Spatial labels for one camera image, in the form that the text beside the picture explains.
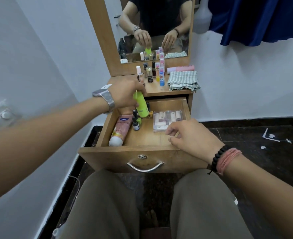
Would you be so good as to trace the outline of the person's left hand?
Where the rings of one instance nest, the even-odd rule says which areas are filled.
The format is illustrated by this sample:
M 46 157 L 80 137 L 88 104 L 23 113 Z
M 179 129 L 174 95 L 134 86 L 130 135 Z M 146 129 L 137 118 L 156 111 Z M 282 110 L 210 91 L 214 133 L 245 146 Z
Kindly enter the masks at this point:
M 108 88 L 114 99 L 115 109 L 138 106 L 136 100 L 133 99 L 133 80 L 137 79 L 118 79 Z

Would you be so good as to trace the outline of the clear box of lipsticks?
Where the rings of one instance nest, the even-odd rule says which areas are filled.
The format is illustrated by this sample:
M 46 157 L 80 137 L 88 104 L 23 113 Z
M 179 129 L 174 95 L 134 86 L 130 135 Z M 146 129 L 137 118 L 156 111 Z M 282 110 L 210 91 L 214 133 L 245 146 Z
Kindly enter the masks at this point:
M 153 131 L 165 132 L 168 126 L 184 119 L 182 110 L 167 110 L 153 112 Z

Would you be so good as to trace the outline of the person's left forearm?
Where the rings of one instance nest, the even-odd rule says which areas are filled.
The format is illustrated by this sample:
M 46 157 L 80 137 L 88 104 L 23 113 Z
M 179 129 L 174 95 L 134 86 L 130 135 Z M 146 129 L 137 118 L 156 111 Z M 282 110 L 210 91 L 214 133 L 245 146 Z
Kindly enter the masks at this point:
M 0 197 L 26 179 L 63 144 L 109 110 L 102 97 L 0 130 Z

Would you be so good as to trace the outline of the silver wristwatch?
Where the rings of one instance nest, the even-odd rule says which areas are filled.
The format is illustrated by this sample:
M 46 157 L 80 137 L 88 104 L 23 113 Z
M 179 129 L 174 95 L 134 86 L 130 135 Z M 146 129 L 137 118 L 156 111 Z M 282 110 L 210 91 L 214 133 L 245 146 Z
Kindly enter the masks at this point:
M 108 112 L 104 113 L 106 115 L 112 113 L 115 108 L 114 99 L 108 90 L 108 88 L 110 86 L 112 86 L 112 84 L 107 84 L 107 85 L 103 86 L 101 89 L 98 89 L 98 90 L 92 92 L 92 97 L 102 97 L 108 103 L 109 110 L 108 110 Z

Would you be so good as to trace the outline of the dark dropper bottle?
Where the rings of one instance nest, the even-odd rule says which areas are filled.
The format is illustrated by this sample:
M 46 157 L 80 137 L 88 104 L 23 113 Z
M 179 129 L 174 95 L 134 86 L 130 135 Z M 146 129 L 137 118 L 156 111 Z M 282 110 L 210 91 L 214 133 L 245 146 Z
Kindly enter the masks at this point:
M 141 120 L 136 109 L 133 110 L 132 126 L 134 131 L 140 130 Z

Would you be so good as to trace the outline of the person's right forearm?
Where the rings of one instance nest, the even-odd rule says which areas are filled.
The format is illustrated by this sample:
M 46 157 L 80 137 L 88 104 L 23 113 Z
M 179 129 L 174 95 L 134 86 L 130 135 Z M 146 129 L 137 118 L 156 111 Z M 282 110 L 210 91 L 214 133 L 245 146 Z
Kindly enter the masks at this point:
M 227 155 L 220 172 L 239 187 L 286 238 L 293 239 L 293 187 L 242 154 Z

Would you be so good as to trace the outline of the wooden dressing table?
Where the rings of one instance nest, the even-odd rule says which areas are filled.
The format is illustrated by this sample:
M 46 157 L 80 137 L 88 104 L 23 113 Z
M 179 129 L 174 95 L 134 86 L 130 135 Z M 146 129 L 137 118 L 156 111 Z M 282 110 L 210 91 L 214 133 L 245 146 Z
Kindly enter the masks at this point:
M 169 75 L 167 74 L 167 72 L 165 72 L 165 82 L 168 81 L 168 78 L 169 78 Z M 137 80 L 137 75 L 114 76 L 109 79 L 107 84 L 113 84 L 115 81 L 123 80 L 123 79 Z M 165 86 L 161 87 L 156 80 L 153 81 L 153 83 L 148 83 L 147 79 L 145 81 L 145 88 L 147 91 L 145 100 L 147 100 L 147 98 L 149 100 L 150 99 L 152 100 L 152 99 L 164 99 L 165 97 L 170 98 L 171 96 L 178 96 L 178 97 L 185 96 L 187 98 L 188 107 L 191 113 L 194 91 L 191 91 L 189 89 L 169 91 L 168 85 L 165 84 Z M 128 115 L 128 114 L 132 114 L 132 110 L 133 110 L 133 107 L 121 108 L 119 112 L 121 115 Z

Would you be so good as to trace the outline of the wooden drawer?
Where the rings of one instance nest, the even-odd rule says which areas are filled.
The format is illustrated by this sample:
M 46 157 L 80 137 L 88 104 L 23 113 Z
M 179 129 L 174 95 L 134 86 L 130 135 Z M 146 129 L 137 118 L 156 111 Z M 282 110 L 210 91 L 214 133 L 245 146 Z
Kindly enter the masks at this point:
M 106 169 L 116 173 L 133 173 L 127 163 L 138 168 L 152 168 L 164 162 L 154 173 L 188 173 L 197 169 L 206 169 L 208 164 L 178 148 L 168 141 L 164 132 L 153 132 L 153 120 L 143 119 L 140 130 L 129 128 L 124 144 L 110 147 L 109 140 L 114 130 L 119 110 L 115 110 L 106 118 L 95 147 L 80 148 L 78 153 L 95 170 Z M 141 160 L 138 155 L 146 155 Z

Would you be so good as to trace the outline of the person's khaki trousers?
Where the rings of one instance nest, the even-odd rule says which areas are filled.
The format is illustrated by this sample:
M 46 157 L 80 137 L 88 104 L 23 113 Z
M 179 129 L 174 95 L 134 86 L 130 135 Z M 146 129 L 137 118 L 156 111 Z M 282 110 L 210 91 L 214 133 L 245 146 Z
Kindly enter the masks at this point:
M 253 239 L 235 196 L 215 173 L 198 169 L 174 186 L 172 239 Z M 133 191 L 112 172 L 92 173 L 82 185 L 61 239 L 139 239 Z

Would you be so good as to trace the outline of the blue curtain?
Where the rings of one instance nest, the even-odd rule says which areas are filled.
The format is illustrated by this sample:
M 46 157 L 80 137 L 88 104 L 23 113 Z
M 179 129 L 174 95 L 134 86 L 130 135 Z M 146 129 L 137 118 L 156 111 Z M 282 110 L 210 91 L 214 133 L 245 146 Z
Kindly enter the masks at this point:
M 293 39 L 293 0 L 209 0 L 210 31 L 244 46 Z

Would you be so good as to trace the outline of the pink lying bottle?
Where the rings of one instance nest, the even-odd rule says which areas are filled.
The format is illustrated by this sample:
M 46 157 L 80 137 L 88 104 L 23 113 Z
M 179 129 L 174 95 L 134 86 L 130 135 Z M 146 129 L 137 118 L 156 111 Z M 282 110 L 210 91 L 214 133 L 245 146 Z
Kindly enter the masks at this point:
M 167 68 L 167 74 L 170 74 L 171 72 L 186 72 L 186 71 L 194 71 L 194 70 L 195 70 L 194 65 L 171 67 L 171 68 Z

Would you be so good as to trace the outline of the white wall switch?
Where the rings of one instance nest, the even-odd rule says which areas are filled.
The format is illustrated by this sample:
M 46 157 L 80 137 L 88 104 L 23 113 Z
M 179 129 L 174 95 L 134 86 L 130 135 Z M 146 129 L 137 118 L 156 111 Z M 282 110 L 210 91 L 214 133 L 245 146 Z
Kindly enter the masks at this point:
M 22 114 L 6 99 L 0 102 L 0 129 L 13 126 L 21 118 Z

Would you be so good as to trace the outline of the folded checked cloth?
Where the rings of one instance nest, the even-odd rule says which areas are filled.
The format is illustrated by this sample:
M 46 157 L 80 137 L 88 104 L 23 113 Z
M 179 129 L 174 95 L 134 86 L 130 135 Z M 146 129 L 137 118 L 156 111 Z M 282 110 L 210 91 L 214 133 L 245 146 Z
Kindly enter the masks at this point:
M 169 74 L 167 85 L 169 91 L 189 89 L 194 92 L 201 88 L 197 71 L 173 71 Z

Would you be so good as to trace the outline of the green plastic bottle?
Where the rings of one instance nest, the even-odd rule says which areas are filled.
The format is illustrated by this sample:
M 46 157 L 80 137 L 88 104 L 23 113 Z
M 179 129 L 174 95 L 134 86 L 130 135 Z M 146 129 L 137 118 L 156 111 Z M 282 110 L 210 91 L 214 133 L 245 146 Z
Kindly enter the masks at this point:
M 147 104 L 146 104 L 146 101 L 144 99 L 144 96 L 143 96 L 142 92 L 136 91 L 133 94 L 133 99 L 135 99 L 137 104 L 138 104 L 138 106 L 136 107 L 138 115 L 141 118 L 148 117 L 149 116 L 149 109 L 147 107 Z

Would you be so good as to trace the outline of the pink cream tube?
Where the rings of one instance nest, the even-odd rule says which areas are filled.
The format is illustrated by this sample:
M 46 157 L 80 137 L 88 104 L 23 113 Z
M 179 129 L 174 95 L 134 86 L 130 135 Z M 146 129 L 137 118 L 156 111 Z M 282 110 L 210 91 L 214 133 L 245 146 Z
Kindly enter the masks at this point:
M 117 118 L 114 130 L 109 140 L 110 147 L 120 147 L 123 145 L 132 121 L 133 115 L 121 115 Z

